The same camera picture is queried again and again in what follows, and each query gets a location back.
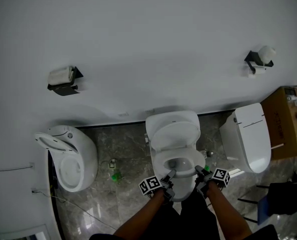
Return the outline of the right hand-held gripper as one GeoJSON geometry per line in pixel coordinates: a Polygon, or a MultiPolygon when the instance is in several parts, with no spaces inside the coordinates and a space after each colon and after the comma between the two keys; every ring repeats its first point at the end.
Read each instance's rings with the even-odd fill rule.
{"type": "Polygon", "coordinates": [[[197,172],[195,179],[195,189],[204,198],[206,198],[206,193],[209,189],[209,182],[214,182],[217,187],[222,190],[228,186],[231,179],[229,172],[221,168],[216,168],[214,172],[211,172],[206,171],[205,168],[201,167],[200,165],[196,165],[195,171],[197,172]]]}

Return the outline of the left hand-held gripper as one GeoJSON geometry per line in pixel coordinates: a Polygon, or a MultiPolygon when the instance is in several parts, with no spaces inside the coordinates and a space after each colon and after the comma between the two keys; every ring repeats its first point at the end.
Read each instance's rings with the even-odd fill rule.
{"type": "Polygon", "coordinates": [[[173,169],[161,179],[158,179],[157,176],[145,178],[138,185],[142,195],[151,198],[157,190],[162,189],[164,201],[166,203],[172,202],[175,196],[172,179],[175,177],[176,173],[177,171],[173,169]]]}

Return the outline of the white toilet lid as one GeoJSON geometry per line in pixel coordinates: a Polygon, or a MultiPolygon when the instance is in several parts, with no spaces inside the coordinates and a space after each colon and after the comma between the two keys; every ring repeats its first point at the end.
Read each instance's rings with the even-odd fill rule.
{"type": "Polygon", "coordinates": [[[150,139],[150,145],[155,151],[164,151],[189,147],[197,142],[200,129],[191,122],[180,121],[158,129],[150,139]]]}

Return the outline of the person's right forearm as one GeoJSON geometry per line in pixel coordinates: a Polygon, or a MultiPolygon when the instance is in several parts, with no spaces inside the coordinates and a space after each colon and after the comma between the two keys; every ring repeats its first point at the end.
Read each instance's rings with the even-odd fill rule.
{"type": "Polygon", "coordinates": [[[208,182],[206,196],[210,200],[226,240],[244,240],[252,235],[246,220],[230,204],[214,181],[208,182]]]}

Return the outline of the person's left forearm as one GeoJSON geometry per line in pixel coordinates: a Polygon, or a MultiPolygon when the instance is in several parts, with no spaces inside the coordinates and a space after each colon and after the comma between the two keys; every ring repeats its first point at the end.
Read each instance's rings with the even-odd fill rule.
{"type": "Polygon", "coordinates": [[[138,240],[150,225],[164,200],[164,191],[160,188],[147,204],[120,226],[113,235],[124,240],[138,240]]]}

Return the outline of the white toilet with tank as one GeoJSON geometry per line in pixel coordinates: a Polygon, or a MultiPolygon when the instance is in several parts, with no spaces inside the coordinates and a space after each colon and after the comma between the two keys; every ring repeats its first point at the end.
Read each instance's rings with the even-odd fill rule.
{"type": "Polygon", "coordinates": [[[173,201],[182,202],[190,196],[195,187],[195,180],[197,178],[195,166],[205,167],[206,160],[197,150],[197,142],[191,146],[162,151],[156,151],[151,147],[150,142],[153,134],[160,128],[175,122],[190,122],[195,124],[200,129],[201,136],[198,115],[189,110],[151,115],[145,121],[145,129],[154,174],[158,179],[161,179],[171,170],[176,170],[176,175],[172,179],[172,189],[175,193],[173,201]]]}

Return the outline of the white rectangular toilet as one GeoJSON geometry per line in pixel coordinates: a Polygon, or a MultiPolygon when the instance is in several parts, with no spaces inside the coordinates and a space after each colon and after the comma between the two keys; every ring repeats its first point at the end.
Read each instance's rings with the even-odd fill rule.
{"type": "Polygon", "coordinates": [[[271,142],[260,103],[235,109],[219,132],[226,158],[235,168],[255,174],[267,169],[271,142]]]}

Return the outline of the white egg-shaped toilet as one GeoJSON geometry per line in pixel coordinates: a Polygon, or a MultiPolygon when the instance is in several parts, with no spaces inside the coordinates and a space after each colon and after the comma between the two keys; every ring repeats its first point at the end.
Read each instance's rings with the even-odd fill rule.
{"type": "Polygon", "coordinates": [[[74,193],[91,186],[99,160],[96,145],[86,134],[73,126],[57,125],[47,133],[35,133],[34,138],[50,153],[61,187],[74,193]]]}

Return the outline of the person's black trousers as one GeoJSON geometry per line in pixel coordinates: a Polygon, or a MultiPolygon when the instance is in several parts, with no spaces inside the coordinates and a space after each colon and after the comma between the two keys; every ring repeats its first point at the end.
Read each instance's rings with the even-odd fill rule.
{"type": "Polygon", "coordinates": [[[162,205],[139,240],[220,240],[220,234],[216,216],[194,190],[180,213],[171,203],[162,205]]]}

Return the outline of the black metal chair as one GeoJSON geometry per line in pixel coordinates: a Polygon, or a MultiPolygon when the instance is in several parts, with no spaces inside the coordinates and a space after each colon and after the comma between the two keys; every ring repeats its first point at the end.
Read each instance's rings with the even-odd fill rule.
{"type": "MultiPolygon", "coordinates": [[[[259,201],[254,201],[254,200],[247,200],[247,199],[243,199],[243,198],[238,198],[237,199],[238,201],[240,201],[240,202],[244,202],[244,203],[248,203],[248,204],[253,204],[253,205],[256,205],[256,207],[257,207],[257,204],[258,204],[258,202],[261,200],[259,200],[259,201]]],[[[257,224],[257,219],[256,220],[254,220],[254,219],[251,219],[251,218],[247,218],[247,217],[243,217],[247,222],[251,222],[251,223],[254,223],[254,224],[257,224]]]]}

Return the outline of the black cloth on chair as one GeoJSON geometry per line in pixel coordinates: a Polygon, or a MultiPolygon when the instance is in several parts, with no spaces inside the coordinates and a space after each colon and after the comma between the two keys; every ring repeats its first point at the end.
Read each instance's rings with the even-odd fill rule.
{"type": "Polygon", "coordinates": [[[268,211],[271,215],[293,215],[297,212],[297,173],[291,181],[271,183],[267,193],[268,211]]]}

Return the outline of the large brown cardboard box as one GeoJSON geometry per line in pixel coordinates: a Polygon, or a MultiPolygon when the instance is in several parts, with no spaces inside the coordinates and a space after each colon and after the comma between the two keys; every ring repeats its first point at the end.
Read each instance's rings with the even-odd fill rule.
{"type": "Polygon", "coordinates": [[[260,104],[268,127],[271,159],[297,157],[297,86],[281,86],[260,104]]]}

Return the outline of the person's black shirt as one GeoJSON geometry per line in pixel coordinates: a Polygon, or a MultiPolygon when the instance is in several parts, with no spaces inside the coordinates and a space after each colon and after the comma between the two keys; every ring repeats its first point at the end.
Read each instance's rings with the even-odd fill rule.
{"type": "MultiPolygon", "coordinates": [[[[122,237],[111,235],[111,234],[93,234],[89,240],[125,240],[122,237]]],[[[220,240],[215,238],[206,238],[203,236],[197,237],[194,236],[193,238],[184,237],[182,239],[175,237],[166,237],[166,236],[149,236],[149,237],[142,237],[137,240],[220,240]]],[[[280,240],[278,237],[278,234],[276,232],[275,227],[272,224],[269,224],[268,226],[265,226],[258,231],[252,233],[251,235],[247,236],[243,240],[280,240]]]]}

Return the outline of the folded white towel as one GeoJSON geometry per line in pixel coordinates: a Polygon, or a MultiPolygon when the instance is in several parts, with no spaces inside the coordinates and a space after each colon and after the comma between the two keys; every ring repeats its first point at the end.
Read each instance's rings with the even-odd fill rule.
{"type": "Polygon", "coordinates": [[[73,79],[74,70],[71,66],[53,70],[49,73],[47,82],[51,86],[70,83],[73,79]]]}

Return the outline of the black wall shelf holder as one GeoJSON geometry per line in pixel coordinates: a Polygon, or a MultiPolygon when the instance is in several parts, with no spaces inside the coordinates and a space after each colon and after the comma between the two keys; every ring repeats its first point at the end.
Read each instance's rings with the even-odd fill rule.
{"type": "Polygon", "coordinates": [[[71,66],[73,68],[73,78],[69,83],[59,84],[59,85],[47,85],[49,91],[53,91],[59,96],[65,97],[74,94],[78,94],[78,85],[75,84],[76,79],[83,78],[83,74],[79,71],[76,66],[71,66]]]}
{"type": "Polygon", "coordinates": [[[263,68],[264,70],[266,70],[266,68],[272,68],[274,66],[273,61],[271,60],[268,63],[264,63],[258,52],[254,52],[254,51],[250,51],[247,56],[244,59],[244,62],[246,62],[246,64],[248,65],[250,72],[255,75],[256,74],[256,70],[263,68]]]}

